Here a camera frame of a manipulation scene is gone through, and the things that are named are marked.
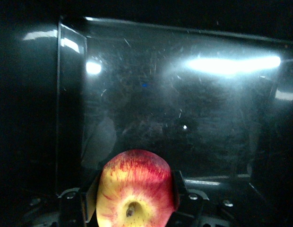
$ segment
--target apple stem cavity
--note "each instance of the apple stem cavity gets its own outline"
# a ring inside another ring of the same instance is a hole
[[[134,212],[135,212],[135,204],[134,202],[132,202],[129,204],[129,207],[127,209],[127,218],[133,216]]]

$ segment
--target black enclosure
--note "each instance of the black enclosure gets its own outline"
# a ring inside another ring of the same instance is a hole
[[[0,1],[0,226],[132,148],[234,226],[293,226],[293,3],[164,2]]]

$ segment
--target apple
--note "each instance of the apple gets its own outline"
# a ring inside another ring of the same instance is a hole
[[[173,211],[171,169],[158,155],[128,150],[104,166],[96,200],[99,227],[164,227]]]

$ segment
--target metal screw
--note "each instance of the metal screw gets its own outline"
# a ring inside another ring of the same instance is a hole
[[[70,199],[73,199],[75,195],[76,195],[75,192],[69,192],[66,196],[67,196],[67,199],[70,200]]]
[[[198,199],[198,196],[197,196],[197,194],[195,194],[195,193],[190,193],[190,194],[189,194],[189,198],[190,198],[191,200],[197,200],[197,199]]]
[[[35,206],[40,203],[42,200],[40,198],[33,198],[30,202],[30,206]]]
[[[181,226],[181,225],[182,225],[182,221],[179,221],[179,220],[175,221],[175,226]]]
[[[230,202],[229,200],[223,200],[223,205],[226,207],[233,207],[233,203]]]

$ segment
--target black holder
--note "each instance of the black holder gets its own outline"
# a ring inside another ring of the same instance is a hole
[[[82,188],[69,189],[60,196],[59,227],[86,227],[96,207],[96,195],[101,170],[95,171]],[[207,195],[188,190],[181,171],[173,171],[175,205],[178,207],[168,220],[167,227],[198,226]]]

